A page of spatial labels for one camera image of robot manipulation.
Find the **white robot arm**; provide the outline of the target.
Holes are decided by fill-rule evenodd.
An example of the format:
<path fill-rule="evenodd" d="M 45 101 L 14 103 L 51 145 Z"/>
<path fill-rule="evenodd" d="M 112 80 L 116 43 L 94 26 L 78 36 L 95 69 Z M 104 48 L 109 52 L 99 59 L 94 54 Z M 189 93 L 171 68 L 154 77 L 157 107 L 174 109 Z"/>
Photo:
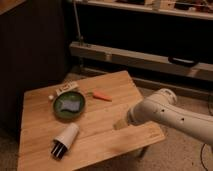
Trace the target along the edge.
<path fill-rule="evenodd" d="M 129 125 L 148 121 L 174 128 L 213 147 L 213 116 L 176 107 L 176 94 L 167 88 L 159 89 L 132 106 L 114 125 L 120 130 Z"/>

